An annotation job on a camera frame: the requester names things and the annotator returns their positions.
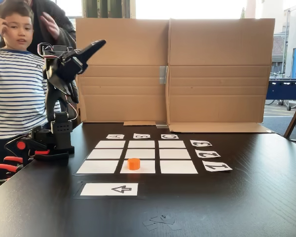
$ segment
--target cardboard backdrop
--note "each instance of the cardboard backdrop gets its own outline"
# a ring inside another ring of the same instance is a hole
[[[81,18],[77,47],[106,40],[78,77],[82,122],[166,121],[168,20]]]
[[[274,24],[77,19],[78,48],[107,41],[78,78],[81,120],[167,120],[177,132],[266,131],[256,123],[263,119]],[[165,86],[160,66],[166,65]]]

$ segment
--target arrow symbol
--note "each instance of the arrow symbol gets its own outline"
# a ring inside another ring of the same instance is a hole
[[[117,188],[112,188],[112,190],[123,194],[125,191],[132,191],[132,188],[127,188],[126,185],[124,185]]]

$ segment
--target dark hair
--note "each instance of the dark hair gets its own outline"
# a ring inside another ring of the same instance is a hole
[[[32,24],[34,23],[34,13],[24,0],[5,0],[0,4],[0,18],[5,19],[14,13],[28,16],[31,18]]]

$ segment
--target white paper square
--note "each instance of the white paper square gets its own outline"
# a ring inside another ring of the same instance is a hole
[[[120,159],[123,149],[94,149],[87,159]]]
[[[134,133],[134,139],[146,139],[146,138],[150,138],[150,135],[149,134]]]
[[[118,160],[86,160],[77,174],[114,174]]]
[[[195,141],[195,140],[191,140],[191,144],[192,146],[195,146],[195,147],[210,147],[212,145],[210,142],[207,142],[207,141]]]
[[[191,160],[161,160],[162,174],[197,174]]]
[[[159,141],[159,148],[185,148],[183,141]]]
[[[109,134],[107,136],[107,139],[123,139],[124,135],[123,134]]]
[[[175,134],[162,134],[162,139],[178,139],[179,137]]]
[[[80,196],[137,196],[137,183],[88,183]]]
[[[232,170],[227,164],[222,162],[203,161],[205,169],[210,172]]]
[[[196,154],[200,158],[215,158],[215,157],[221,157],[217,152],[214,151],[199,151],[195,150]]]
[[[124,161],[121,174],[155,174],[154,160],[141,160],[140,168],[138,170],[129,170],[127,167],[127,160]]]
[[[160,149],[160,159],[191,159],[186,149]]]
[[[128,148],[154,148],[154,141],[129,141]]]
[[[154,149],[128,149],[125,159],[154,159]]]
[[[100,141],[95,148],[124,148],[125,141]]]

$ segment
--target dark wooden table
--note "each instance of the dark wooden table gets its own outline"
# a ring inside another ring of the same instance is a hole
[[[199,174],[74,175],[108,134],[133,133],[159,140],[169,131],[83,124],[68,165],[33,161],[17,173],[0,187],[0,237],[296,237],[296,144],[277,134],[179,134]],[[233,170],[206,171],[189,139],[211,142]],[[136,182],[140,198],[80,198],[83,182]],[[142,222],[155,214],[183,229],[149,232]]]

